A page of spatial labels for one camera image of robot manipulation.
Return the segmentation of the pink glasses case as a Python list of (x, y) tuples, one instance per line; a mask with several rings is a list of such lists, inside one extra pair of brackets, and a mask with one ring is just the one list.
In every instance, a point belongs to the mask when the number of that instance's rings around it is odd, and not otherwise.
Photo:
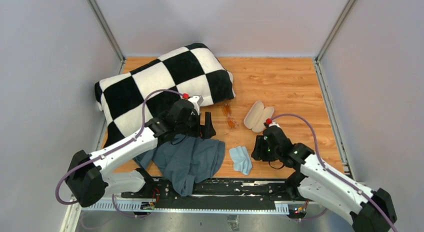
[(274, 107), (265, 106), (261, 100), (257, 100), (246, 114), (243, 120), (244, 126), (254, 133), (261, 133), (265, 129), (264, 123), (274, 112)]

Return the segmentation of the orange sunglasses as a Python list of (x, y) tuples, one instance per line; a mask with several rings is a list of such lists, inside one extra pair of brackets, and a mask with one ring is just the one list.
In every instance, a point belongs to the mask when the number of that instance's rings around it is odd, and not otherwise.
[(225, 116), (225, 121), (230, 130), (238, 128), (238, 123), (235, 121), (235, 119), (232, 116), (232, 109), (230, 104), (225, 104), (221, 107), (222, 113)]

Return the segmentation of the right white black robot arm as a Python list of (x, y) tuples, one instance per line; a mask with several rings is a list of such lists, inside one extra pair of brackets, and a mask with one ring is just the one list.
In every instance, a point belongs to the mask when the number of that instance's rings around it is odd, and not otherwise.
[(374, 190), (339, 172), (303, 143), (292, 143), (277, 125), (256, 136), (251, 157), (280, 161), (294, 169), (283, 194), (292, 201), (312, 200), (347, 221), (355, 232), (388, 232), (398, 220), (391, 195)]

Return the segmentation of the light blue cleaning cloth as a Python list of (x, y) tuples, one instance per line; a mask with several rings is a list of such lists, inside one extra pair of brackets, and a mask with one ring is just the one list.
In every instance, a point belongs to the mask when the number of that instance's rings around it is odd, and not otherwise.
[(253, 167), (250, 155), (245, 146), (237, 146), (229, 149), (229, 155), (233, 161), (233, 169), (245, 176), (250, 174)]

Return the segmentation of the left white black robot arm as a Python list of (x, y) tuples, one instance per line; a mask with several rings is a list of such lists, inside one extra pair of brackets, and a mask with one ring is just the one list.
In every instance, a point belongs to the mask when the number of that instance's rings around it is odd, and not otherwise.
[(169, 111), (142, 124), (130, 136), (98, 151), (76, 152), (61, 182), (66, 183), (75, 202), (86, 208), (103, 196), (135, 192), (140, 198), (153, 193), (152, 178), (144, 169), (127, 173), (114, 170), (127, 161), (172, 141), (176, 135), (209, 139), (216, 135), (210, 112), (205, 114), (205, 124), (200, 123), (200, 105), (203, 98), (194, 95), (181, 98)]

